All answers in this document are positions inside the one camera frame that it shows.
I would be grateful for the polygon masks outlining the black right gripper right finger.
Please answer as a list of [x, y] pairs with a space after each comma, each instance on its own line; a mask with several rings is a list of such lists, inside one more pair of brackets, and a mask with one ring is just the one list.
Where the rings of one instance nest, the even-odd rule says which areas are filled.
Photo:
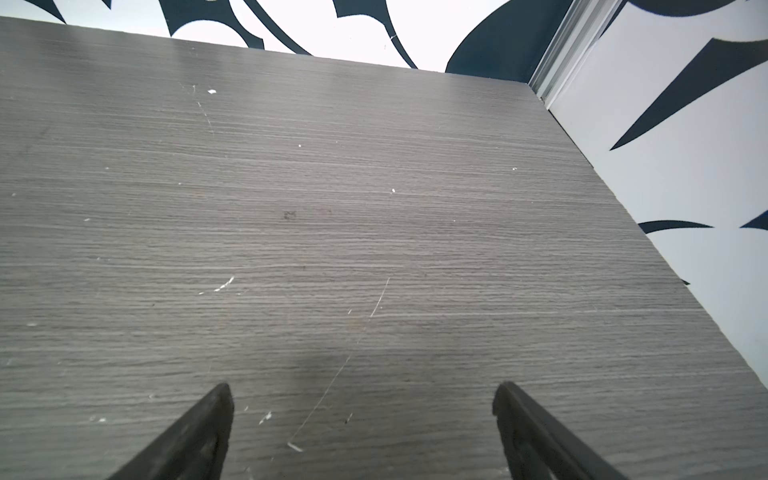
[[513, 479], [625, 477], [513, 382], [498, 386], [492, 413]]

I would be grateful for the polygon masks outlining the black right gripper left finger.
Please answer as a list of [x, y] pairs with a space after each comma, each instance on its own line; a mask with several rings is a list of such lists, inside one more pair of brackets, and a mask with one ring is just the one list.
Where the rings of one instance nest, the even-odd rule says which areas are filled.
[[233, 420], [230, 386], [220, 383], [111, 477], [218, 479]]

